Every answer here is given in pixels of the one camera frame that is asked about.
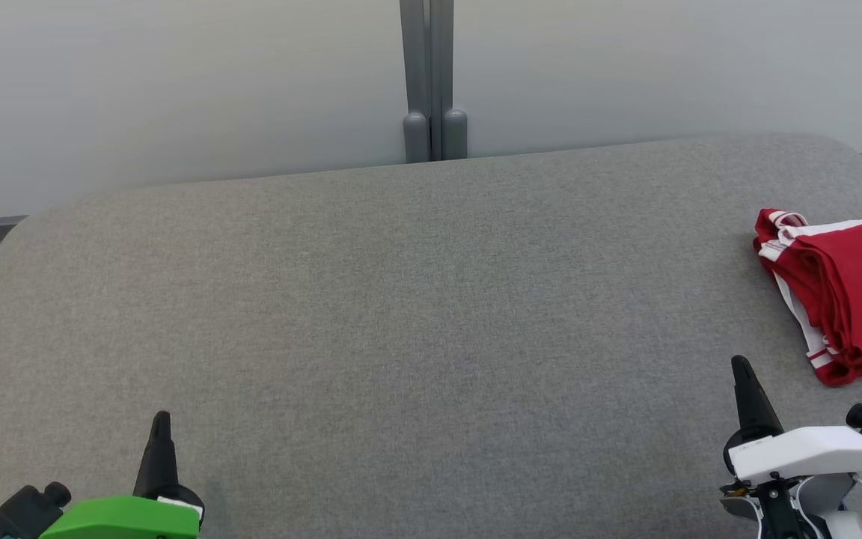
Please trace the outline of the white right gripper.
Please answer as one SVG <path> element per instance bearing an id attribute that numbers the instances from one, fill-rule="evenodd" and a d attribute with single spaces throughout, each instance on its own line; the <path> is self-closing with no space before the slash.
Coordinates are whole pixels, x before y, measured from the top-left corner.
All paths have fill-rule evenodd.
<path id="1" fill-rule="evenodd" d="M 784 433 L 749 359 L 731 358 L 739 429 L 727 440 L 735 481 L 722 487 L 729 515 L 756 523 L 757 538 L 862 538 L 845 508 L 862 485 L 862 434 L 845 426 Z"/>

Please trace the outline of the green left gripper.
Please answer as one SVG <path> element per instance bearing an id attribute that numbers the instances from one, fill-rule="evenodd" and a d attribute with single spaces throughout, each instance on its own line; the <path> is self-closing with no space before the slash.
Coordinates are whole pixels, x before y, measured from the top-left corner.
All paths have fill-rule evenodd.
<path id="1" fill-rule="evenodd" d="M 134 495 L 86 499 L 41 538 L 196 538 L 204 502 L 179 481 L 171 414 L 155 414 L 141 455 Z"/>

